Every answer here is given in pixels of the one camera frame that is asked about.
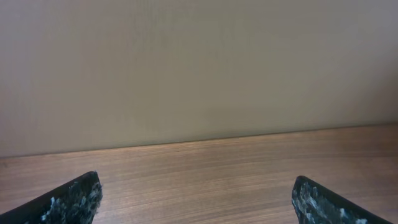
wood grain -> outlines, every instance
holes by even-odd
[[[398,126],[0,159],[0,213],[97,170],[94,223],[297,223],[298,175],[398,222]]]

beige wall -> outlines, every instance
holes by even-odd
[[[0,156],[396,121],[397,10],[1,0]]]

black object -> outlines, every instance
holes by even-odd
[[[0,215],[0,223],[91,224],[101,199],[98,174],[91,171]]]
[[[296,179],[292,204],[300,224],[392,224],[304,176]]]

